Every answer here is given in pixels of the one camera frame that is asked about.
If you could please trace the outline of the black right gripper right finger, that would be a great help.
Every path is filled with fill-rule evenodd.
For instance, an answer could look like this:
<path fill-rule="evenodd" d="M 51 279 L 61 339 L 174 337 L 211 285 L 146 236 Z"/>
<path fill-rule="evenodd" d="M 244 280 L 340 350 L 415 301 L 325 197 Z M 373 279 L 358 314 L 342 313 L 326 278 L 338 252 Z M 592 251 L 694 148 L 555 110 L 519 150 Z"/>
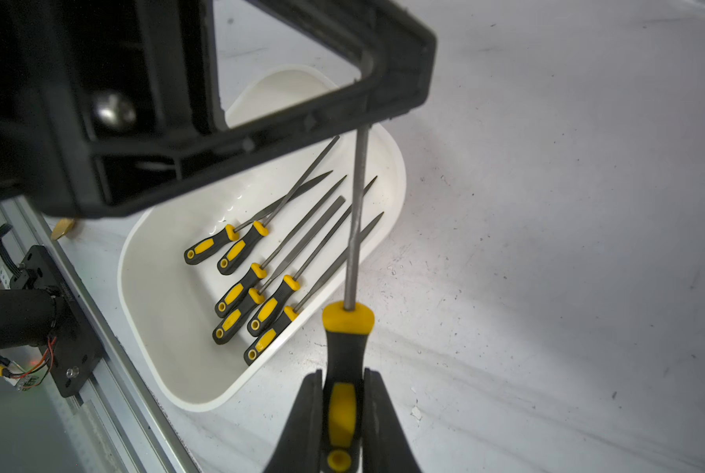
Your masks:
<path fill-rule="evenodd" d="M 362 471 L 421 472 L 379 372 L 364 371 L 363 399 Z"/>

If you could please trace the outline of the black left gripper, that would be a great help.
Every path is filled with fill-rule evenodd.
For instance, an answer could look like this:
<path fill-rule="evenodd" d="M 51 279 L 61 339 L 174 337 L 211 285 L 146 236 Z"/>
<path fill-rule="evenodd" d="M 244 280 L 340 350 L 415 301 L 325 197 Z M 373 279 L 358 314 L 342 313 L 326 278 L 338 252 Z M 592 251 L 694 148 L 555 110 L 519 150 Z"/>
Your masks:
<path fill-rule="evenodd" d="M 210 1 L 0 1 L 0 201 L 135 213 L 222 160 Z"/>

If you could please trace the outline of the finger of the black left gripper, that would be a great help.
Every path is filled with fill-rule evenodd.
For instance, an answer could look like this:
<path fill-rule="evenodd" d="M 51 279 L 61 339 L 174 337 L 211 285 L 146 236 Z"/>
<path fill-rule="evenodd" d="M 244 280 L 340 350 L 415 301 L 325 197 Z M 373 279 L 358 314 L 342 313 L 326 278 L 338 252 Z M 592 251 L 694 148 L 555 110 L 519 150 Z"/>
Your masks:
<path fill-rule="evenodd" d="M 427 99 L 434 33 L 392 1 L 262 1 L 266 14 L 355 66 L 360 78 L 319 98 L 223 131 L 202 132 L 192 103 L 190 41 L 207 52 L 202 1 L 143 1 L 143 53 L 155 130 L 102 138 L 91 155 L 103 199 L 95 218 L 121 217 L 324 139 L 406 114 Z"/>

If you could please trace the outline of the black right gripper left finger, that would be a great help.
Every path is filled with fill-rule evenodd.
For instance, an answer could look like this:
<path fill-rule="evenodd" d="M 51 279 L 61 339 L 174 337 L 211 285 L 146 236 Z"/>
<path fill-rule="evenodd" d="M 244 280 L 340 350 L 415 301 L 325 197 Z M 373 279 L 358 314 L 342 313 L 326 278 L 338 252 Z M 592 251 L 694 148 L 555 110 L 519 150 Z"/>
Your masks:
<path fill-rule="evenodd" d="M 320 472 L 322 423 L 323 376 L 318 370 L 303 378 L 264 472 Z"/>

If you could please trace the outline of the file tool yellow black handle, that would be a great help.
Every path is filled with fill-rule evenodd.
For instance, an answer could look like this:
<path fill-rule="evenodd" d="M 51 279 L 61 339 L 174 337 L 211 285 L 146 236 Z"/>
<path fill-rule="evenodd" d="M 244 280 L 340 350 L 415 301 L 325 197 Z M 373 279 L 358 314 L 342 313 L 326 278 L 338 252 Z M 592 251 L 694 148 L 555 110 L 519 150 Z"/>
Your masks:
<path fill-rule="evenodd" d="M 373 311 L 356 301 L 360 246 L 364 240 L 361 220 L 369 131 L 370 127 L 366 125 L 356 132 L 344 299 L 329 305 L 322 313 L 328 342 L 321 441 L 321 468 L 324 472 L 356 471 L 360 451 L 363 361 L 367 339 L 374 325 Z"/>

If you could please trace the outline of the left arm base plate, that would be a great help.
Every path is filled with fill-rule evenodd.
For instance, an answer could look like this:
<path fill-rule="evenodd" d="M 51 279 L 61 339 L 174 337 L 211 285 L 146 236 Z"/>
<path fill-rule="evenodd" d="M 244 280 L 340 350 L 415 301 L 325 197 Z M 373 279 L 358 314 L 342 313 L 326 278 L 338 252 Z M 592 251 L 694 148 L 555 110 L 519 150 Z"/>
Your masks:
<path fill-rule="evenodd" d="M 64 398 L 76 396 L 98 363 L 104 347 L 53 256 L 45 246 L 31 246 L 11 289 L 28 295 L 25 319 L 39 327 L 39 347 L 53 343 L 52 379 Z"/>

